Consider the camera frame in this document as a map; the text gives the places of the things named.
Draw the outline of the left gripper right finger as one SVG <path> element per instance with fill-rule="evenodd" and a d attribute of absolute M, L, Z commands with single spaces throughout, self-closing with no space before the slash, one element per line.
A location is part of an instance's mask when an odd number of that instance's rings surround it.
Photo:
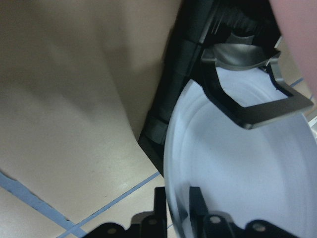
<path fill-rule="evenodd" d="M 199 187 L 189 189 L 189 210 L 191 223 L 199 223 L 208 214 L 208 208 Z"/>

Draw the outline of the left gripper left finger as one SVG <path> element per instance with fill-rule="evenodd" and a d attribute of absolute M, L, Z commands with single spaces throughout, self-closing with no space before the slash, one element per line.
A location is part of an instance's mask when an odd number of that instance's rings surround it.
<path fill-rule="evenodd" d="M 157 238 L 167 237 L 167 211 L 166 211 L 166 194 L 164 187 L 155 188 L 154 198 L 154 216 L 157 223 L 155 224 Z"/>

